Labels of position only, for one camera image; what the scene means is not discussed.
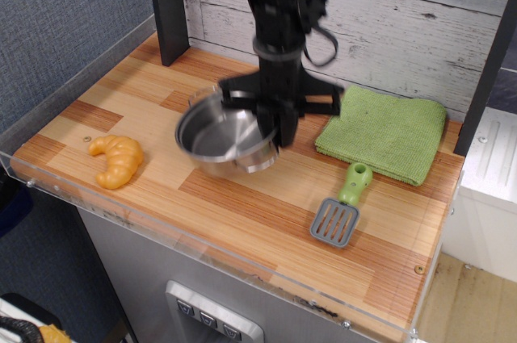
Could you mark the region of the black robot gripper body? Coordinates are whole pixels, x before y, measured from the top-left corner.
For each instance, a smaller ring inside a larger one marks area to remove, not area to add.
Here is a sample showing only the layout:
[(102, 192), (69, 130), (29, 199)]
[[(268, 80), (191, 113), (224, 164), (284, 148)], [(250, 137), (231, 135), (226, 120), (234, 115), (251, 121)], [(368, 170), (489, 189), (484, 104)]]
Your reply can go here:
[(264, 110), (274, 115), (293, 111), (306, 114), (338, 115), (343, 88), (311, 76), (296, 58), (289, 61), (259, 60), (259, 69), (219, 81), (225, 107)]

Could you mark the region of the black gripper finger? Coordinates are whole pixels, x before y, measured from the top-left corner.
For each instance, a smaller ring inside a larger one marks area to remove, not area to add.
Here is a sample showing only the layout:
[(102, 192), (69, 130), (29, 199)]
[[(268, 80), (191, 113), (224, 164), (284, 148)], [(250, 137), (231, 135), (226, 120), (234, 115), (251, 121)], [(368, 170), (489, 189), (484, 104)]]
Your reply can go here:
[(296, 136), (299, 112), (296, 108), (288, 108), (281, 111), (278, 118), (279, 145), (282, 148), (287, 148), (292, 144)]
[(259, 131), (264, 137), (269, 137), (273, 143), (277, 144), (279, 134), (277, 114), (264, 105), (258, 105), (255, 114)]

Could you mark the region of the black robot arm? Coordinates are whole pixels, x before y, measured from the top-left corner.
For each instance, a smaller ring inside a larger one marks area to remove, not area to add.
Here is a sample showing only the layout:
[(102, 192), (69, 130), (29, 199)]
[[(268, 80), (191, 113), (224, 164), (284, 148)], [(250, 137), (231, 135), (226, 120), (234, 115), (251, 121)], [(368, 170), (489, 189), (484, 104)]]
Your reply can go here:
[(220, 81), (223, 105), (251, 111), (261, 132), (275, 133), (276, 145), (287, 148), (296, 136), (299, 118), (307, 114), (338, 115), (343, 89), (311, 76), (301, 58), (308, 54), (306, 37), (320, 33), (327, 0), (248, 0), (255, 21), (255, 73)]

